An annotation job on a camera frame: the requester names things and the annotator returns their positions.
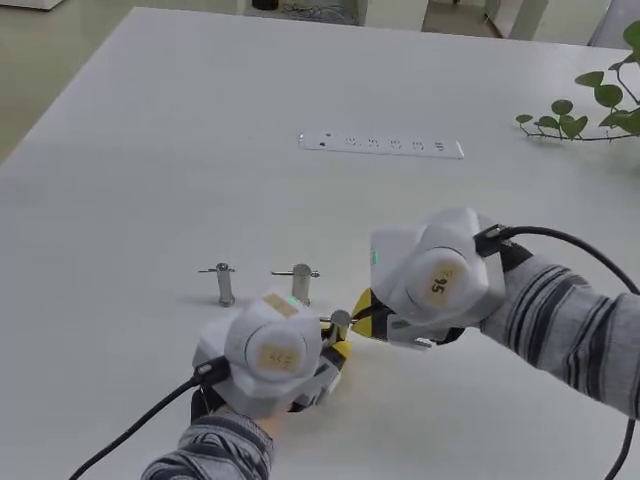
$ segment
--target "gray striped sweater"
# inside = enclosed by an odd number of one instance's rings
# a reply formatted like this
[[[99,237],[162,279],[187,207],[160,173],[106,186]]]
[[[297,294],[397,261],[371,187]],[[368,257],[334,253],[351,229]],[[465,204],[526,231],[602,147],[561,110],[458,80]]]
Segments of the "gray striped sweater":
[[[560,265],[532,257],[506,273],[507,300],[481,331],[572,388],[638,418],[640,297],[598,295]],[[273,441],[250,419],[196,420],[143,480],[267,480]]]

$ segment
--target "plant stem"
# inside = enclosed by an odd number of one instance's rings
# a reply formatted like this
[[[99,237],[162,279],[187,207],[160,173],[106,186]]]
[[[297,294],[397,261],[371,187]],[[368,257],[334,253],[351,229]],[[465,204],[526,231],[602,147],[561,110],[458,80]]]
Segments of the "plant stem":
[[[620,83],[620,85],[622,85],[622,88],[624,88],[627,91],[627,93],[633,99],[633,101],[636,102],[636,105],[640,105],[640,101],[638,101],[638,97],[636,97],[633,94],[633,92],[629,90],[629,87],[627,87],[627,85],[622,81],[622,78],[620,77],[620,69],[616,70],[616,76],[618,77],[618,82]]]
[[[522,125],[520,125],[520,130],[522,130],[524,133],[527,134],[527,137],[539,137],[539,138],[555,138],[556,140],[563,140],[564,137],[560,136],[560,135],[547,135],[546,133],[544,133],[542,130],[540,130],[541,133],[531,133],[529,132],[526,128],[524,128]],[[638,137],[640,135],[638,134],[634,134],[634,133],[629,133],[627,135],[619,135],[617,137],[591,137],[591,138],[584,138],[584,137],[579,137],[577,140],[580,140],[582,142],[598,142],[598,141],[602,141],[602,140],[607,140],[607,141],[613,141],[613,140],[619,140],[621,138],[631,138],[631,137]]]

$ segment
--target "floor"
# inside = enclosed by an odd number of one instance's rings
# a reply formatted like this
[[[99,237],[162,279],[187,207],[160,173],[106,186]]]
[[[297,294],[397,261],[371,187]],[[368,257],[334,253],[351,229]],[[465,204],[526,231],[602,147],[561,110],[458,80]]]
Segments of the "floor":
[[[0,163],[133,6],[235,13],[235,0],[65,0],[0,7]],[[431,2],[423,31],[493,36],[482,9]]]

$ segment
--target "plant leaf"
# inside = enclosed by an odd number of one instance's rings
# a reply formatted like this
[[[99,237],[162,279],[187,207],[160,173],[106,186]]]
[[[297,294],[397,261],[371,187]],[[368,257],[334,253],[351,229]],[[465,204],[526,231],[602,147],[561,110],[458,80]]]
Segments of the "plant leaf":
[[[537,124],[539,127],[555,128],[556,130],[560,128],[558,121],[548,115],[540,117]]]
[[[632,47],[640,43],[640,20],[633,22],[625,28],[622,38]]]
[[[551,104],[551,110],[556,115],[567,115],[573,110],[573,103],[570,100],[556,100]]]
[[[516,122],[518,122],[520,125],[522,125],[523,123],[529,123],[531,120],[533,120],[533,117],[531,115],[518,115],[516,117]]]
[[[618,110],[617,112],[610,113],[605,119],[600,122],[599,127],[615,128],[619,125],[620,120],[624,120],[629,116],[629,112],[626,110]]]
[[[618,126],[632,135],[640,135],[640,110],[617,119]]]
[[[597,72],[589,72],[589,73],[580,75],[579,77],[576,78],[575,81],[578,85],[584,85],[585,87],[596,88],[602,83],[603,79],[604,79],[604,72],[597,71]]]
[[[617,85],[600,85],[593,90],[593,95],[603,107],[613,108],[622,101],[622,90]]]
[[[585,116],[576,120],[571,115],[563,115],[560,117],[560,128],[562,128],[567,137],[573,140],[584,130],[588,121]]]
[[[627,58],[625,58],[623,61],[618,62],[618,63],[614,63],[613,65],[611,65],[609,67],[609,70],[611,71],[618,71],[622,68],[623,65],[627,64],[627,63],[636,63],[636,56],[634,53],[630,53],[629,56]]]

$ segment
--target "metal peg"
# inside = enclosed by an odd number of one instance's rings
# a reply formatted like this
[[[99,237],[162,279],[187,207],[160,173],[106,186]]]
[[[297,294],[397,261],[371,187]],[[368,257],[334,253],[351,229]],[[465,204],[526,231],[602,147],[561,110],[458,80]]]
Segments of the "metal peg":
[[[220,290],[220,299],[218,303],[221,307],[230,307],[236,301],[231,290],[231,272],[235,272],[233,268],[229,268],[226,263],[219,263],[216,268],[208,270],[200,270],[198,273],[215,273],[218,277],[218,289]]]
[[[290,272],[271,272],[271,275],[293,277],[291,285],[291,295],[300,300],[305,305],[309,305],[309,285],[312,278],[318,278],[320,274],[305,263],[298,263],[293,266]]]

